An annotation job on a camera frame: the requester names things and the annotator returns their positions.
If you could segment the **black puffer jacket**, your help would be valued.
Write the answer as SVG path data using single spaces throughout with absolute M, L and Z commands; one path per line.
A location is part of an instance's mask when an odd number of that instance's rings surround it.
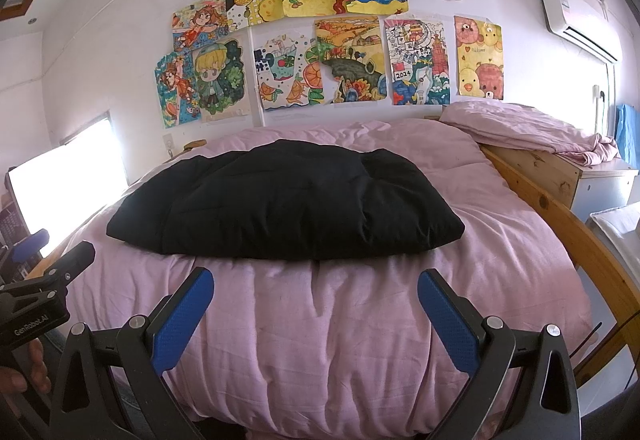
M 181 160 L 128 195 L 106 226 L 161 255 L 282 261 L 413 255 L 464 231 L 408 159 L 289 140 Z

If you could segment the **pink duvet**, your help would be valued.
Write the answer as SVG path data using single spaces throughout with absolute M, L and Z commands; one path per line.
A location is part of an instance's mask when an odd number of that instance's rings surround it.
M 412 161 L 462 218 L 458 241 L 420 256 L 352 262 L 208 259 L 215 296 L 166 382 L 194 420 L 254 438 L 409 438 L 432 430 L 465 377 L 433 333 L 416 284 L 434 267 L 484 315 L 560 327 L 575 348 L 590 302 L 561 242 L 468 134 L 424 119 L 246 129 L 201 154 L 276 140 L 385 148 Z

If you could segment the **wooden white cabinet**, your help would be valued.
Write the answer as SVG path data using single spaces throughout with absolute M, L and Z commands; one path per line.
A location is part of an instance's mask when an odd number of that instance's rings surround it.
M 547 191 L 582 222 L 593 212 L 628 203 L 638 170 L 615 158 L 584 166 L 543 151 L 485 146 L 525 178 Z

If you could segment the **orange girl blue drawing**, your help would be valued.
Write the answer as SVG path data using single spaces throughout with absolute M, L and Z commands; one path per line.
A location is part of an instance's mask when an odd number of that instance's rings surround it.
M 195 90 L 195 74 L 189 53 L 171 52 L 154 70 L 158 103 L 165 129 L 201 119 L 200 94 Z

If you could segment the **blond boy drawing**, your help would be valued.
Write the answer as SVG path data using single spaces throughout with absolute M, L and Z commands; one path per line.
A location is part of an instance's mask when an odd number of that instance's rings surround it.
M 203 122 L 250 114 L 243 48 L 227 38 L 192 53 L 195 90 Z

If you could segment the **crumpled pink sheet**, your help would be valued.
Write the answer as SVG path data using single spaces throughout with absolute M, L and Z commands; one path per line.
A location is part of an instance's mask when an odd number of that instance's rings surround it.
M 620 158 L 612 137 L 588 134 L 538 109 L 500 100 L 460 100 L 442 108 L 439 120 L 478 144 L 558 155 L 582 166 Z

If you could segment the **red haired girl drawing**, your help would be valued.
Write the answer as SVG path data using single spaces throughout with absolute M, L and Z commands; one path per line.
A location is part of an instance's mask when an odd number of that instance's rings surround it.
M 171 18 L 175 52 L 204 48 L 229 34 L 226 0 L 199 0 L 176 10 Z

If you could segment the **blue towel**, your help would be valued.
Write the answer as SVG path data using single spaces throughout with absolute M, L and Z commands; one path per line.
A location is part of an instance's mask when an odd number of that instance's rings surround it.
M 640 117 L 634 106 L 620 104 L 616 106 L 615 140 L 620 157 L 631 168 L 639 169 L 640 163 Z

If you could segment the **oranges and cup drawing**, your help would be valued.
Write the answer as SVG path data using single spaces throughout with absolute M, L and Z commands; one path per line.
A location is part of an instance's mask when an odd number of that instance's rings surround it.
M 273 36 L 256 46 L 254 63 L 265 111 L 326 103 L 314 36 L 296 32 Z

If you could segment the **pig and chick drawing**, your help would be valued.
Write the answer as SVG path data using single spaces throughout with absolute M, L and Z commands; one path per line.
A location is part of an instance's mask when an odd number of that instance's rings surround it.
M 503 40 L 499 25 L 454 16 L 458 92 L 462 96 L 503 99 Z

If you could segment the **2024 collage drawing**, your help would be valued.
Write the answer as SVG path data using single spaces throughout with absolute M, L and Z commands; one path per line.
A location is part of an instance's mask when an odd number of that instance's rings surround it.
M 387 18 L 384 30 L 392 72 L 393 104 L 449 105 L 450 74 L 444 24 L 432 18 Z

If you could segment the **landscape hills drawing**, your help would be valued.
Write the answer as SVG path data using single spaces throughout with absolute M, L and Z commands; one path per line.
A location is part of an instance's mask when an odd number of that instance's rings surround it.
M 314 23 L 319 57 L 337 83 L 334 103 L 387 97 L 385 55 L 376 16 L 330 17 Z

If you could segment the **white air conditioner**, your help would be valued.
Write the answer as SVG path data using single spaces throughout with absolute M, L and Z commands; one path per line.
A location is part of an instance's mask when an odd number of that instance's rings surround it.
M 617 64 L 622 56 L 614 27 L 583 0 L 541 0 L 550 32 L 594 57 Z

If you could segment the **wooden bed frame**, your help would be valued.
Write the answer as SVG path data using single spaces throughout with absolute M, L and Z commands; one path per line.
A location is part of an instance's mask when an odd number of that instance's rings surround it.
M 639 292 L 618 260 L 573 212 L 562 206 L 501 158 L 480 148 L 506 185 L 550 227 L 565 248 L 590 302 L 591 327 L 575 347 L 578 378 L 585 382 L 624 347 L 639 343 Z M 67 307 L 73 321 L 94 329 L 112 328 L 149 312 L 174 291 L 194 267 L 208 259 L 160 256 L 110 238 L 107 207 L 74 234 L 96 249 L 93 264 L 70 284 Z

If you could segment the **white wall socket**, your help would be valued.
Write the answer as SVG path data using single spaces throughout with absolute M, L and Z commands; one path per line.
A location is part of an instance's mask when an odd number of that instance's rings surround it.
M 174 143 L 174 139 L 172 138 L 172 135 L 169 133 L 165 134 L 163 136 L 163 143 L 164 143 L 165 151 L 168 155 L 168 158 L 170 160 L 173 160 L 176 155 L 176 148 L 175 148 L 175 143 Z

